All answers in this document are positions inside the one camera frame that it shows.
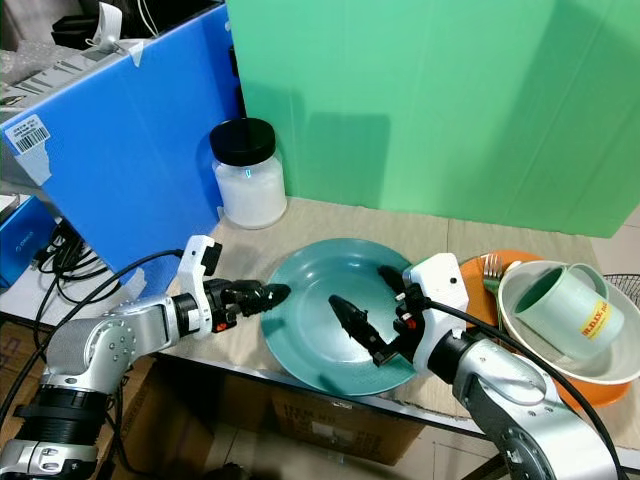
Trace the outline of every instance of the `blue board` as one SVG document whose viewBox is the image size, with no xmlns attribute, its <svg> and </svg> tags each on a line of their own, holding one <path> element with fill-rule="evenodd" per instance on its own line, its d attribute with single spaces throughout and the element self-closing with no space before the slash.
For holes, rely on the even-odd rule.
<svg viewBox="0 0 640 480">
<path fill-rule="evenodd" d="M 226 7 L 211 10 L 146 46 L 139 67 L 123 57 L 1 126 L 9 144 L 8 128 L 38 116 L 50 133 L 42 188 L 114 271 L 219 220 L 208 134 L 238 115 L 227 21 Z M 144 293 L 164 291 L 177 265 L 144 267 Z"/>
</svg>

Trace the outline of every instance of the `black jar lid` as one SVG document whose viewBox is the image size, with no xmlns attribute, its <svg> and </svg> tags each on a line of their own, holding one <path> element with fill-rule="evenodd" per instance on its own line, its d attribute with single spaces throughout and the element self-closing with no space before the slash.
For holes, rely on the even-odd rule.
<svg viewBox="0 0 640 480">
<path fill-rule="evenodd" d="M 236 118 L 221 123 L 211 130 L 209 143 L 219 162 L 234 167 L 264 162 L 276 151 L 273 127 L 258 118 Z"/>
</svg>

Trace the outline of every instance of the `mug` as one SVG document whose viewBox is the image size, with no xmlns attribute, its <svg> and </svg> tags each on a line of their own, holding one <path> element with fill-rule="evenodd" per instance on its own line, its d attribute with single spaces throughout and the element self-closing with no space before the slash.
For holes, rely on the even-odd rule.
<svg viewBox="0 0 640 480">
<path fill-rule="evenodd" d="M 595 291 L 579 279 L 584 274 L 593 281 Z M 624 325 L 622 312 L 609 303 L 605 279 L 582 263 L 542 275 L 520 298 L 514 313 L 575 360 L 588 360 L 602 352 Z"/>
</svg>

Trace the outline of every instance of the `beige tablecloth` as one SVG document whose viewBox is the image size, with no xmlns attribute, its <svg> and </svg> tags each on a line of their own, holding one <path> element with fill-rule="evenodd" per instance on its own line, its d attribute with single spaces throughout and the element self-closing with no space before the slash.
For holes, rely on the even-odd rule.
<svg viewBox="0 0 640 480">
<path fill-rule="evenodd" d="M 438 252 L 452 252 L 460 261 L 496 249 L 517 249 L 550 260 L 588 263 L 597 267 L 589 239 L 429 215 L 394 213 L 290 198 L 283 218 L 263 230 L 244 230 L 223 219 L 212 236 L 223 244 L 216 276 L 228 279 L 269 279 L 292 252 L 319 240 L 353 237 L 386 245 L 417 263 Z M 271 355 L 259 321 L 241 319 L 224 335 L 203 341 L 185 339 L 168 353 L 183 358 L 225 362 L 254 370 L 284 373 Z M 451 387 L 436 377 L 416 378 L 384 394 L 399 402 L 455 416 L 468 417 Z M 617 445 L 640 449 L 640 427 L 629 414 L 640 404 L 638 385 L 627 397 L 601 414 Z"/>
</svg>

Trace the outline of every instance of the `teal plate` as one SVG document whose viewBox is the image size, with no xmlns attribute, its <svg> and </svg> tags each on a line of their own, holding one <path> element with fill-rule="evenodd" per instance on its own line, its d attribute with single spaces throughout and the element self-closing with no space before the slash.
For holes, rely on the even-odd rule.
<svg viewBox="0 0 640 480">
<path fill-rule="evenodd" d="M 331 295 L 340 295 L 369 311 L 369 322 L 386 342 L 395 338 L 396 302 L 378 275 L 380 265 L 404 270 L 409 262 L 377 243 L 337 238 L 298 250 L 280 265 L 269 282 L 286 283 L 291 294 L 261 323 L 269 349 L 289 373 L 337 395 L 373 395 L 413 377 L 413 367 L 399 355 L 376 367 L 329 305 Z"/>
</svg>

